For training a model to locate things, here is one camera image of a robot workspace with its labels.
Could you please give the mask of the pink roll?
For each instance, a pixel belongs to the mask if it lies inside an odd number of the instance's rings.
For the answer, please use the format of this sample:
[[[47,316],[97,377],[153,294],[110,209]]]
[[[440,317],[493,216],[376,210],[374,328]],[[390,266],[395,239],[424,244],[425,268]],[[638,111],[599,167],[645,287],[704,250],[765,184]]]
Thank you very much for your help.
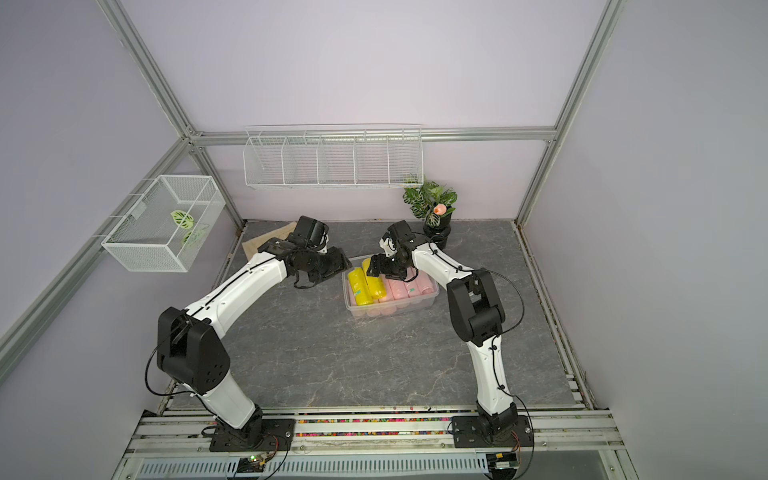
[[[435,292],[432,280],[426,273],[421,270],[418,271],[416,277],[416,286],[418,287],[419,293],[421,295],[429,295]]]
[[[387,292],[385,300],[387,302],[409,298],[407,285],[403,281],[385,278],[385,287]]]
[[[409,298],[416,298],[423,295],[417,279],[407,281],[405,287]]]

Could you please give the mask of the yellow trash bag roll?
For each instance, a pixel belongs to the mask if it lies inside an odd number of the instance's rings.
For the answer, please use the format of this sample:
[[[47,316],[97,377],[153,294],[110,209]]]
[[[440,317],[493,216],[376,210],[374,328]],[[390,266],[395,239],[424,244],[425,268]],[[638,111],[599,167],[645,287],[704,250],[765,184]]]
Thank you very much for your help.
[[[372,276],[368,274],[370,265],[371,257],[366,258],[362,262],[362,270],[365,275],[368,292],[373,300],[382,300],[387,295],[385,282],[379,276]]]
[[[349,272],[347,279],[352,292],[352,297],[357,306],[368,306],[375,303],[368,289],[366,274],[360,267]]]

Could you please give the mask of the clear plastic storage box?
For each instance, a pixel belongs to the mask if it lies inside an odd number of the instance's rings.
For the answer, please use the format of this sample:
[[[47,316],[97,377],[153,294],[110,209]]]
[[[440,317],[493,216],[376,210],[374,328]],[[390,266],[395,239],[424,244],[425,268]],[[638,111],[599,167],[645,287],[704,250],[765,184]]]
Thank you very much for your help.
[[[354,298],[352,297],[352,292],[349,287],[347,275],[349,272],[351,272],[355,268],[360,267],[362,269],[362,262],[369,257],[370,256],[353,257],[350,260],[351,267],[342,274],[342,294],[343,294],[344,305],[355,319],[363,319],[366,317],[375,318],[379,316],[385,317],[385,316],[391,316],[394,314],[405,313],[405,312],[414,311],[422,308],[427,308],[434,303],[434,300],[439,295],[440,286],[432,277],[428,275],[432,280],[432,284],[435,289],[435,292],[432,294],[422,295],[416,298],[408,298],[400,301],[391,301],[391,302],[387,302],[384,298],[378,301],[374,300],[375,303],[372,305],[357,306],[354,302]]]

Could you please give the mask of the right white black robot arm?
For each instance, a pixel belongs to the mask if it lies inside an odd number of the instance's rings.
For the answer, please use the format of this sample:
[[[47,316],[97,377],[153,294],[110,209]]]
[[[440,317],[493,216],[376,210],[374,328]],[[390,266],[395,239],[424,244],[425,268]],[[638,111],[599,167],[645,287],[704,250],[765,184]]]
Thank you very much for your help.
[[[408,270],[425,273],[447,295],[454,332],[469,350],[476,380],[477,429],[490,441],[533,435],[528,409],[507,386],[501,337],[505,310],[493,279],[484,268],[459,263],[406,221],[391,224],[379,241],[382,252],[372,257],[368,272],[407,280]]]

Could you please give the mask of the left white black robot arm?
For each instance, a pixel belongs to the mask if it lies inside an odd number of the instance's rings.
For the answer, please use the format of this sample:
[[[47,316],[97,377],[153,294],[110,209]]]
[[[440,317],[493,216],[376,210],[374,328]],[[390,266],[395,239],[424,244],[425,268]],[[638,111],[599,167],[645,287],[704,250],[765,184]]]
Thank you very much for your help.
[[[159,370],[187,388],[221,429],[242,442],[261,437],[262,413],[231,372],[223,339],[264,293],[292,277],[312,288],[351,266],[343,250],[319,250],[271,239],[242,268],[202,299],[183,309],[170,307],[158,319],[157,346],[150,358]]]

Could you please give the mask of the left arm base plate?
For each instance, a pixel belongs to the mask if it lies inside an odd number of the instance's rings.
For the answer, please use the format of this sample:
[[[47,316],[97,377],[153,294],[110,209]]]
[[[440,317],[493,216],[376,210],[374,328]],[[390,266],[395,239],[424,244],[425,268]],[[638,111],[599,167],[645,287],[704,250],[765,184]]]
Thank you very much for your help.
[[[243,429],[218,422],[211,438],[211,452],[275,452],[290,449],[296,421],[260,418]]]

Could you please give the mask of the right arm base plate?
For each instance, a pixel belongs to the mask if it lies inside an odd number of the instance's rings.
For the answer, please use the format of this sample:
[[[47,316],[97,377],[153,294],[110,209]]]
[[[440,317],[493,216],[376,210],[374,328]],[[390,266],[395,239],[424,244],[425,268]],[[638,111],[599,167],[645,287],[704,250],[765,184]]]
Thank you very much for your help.
[[[488,420],[480,415],[454,416],[447,432],[455,448],[506,448],[518,450],[533,447],[534,431],[527,416],[514,420]]]

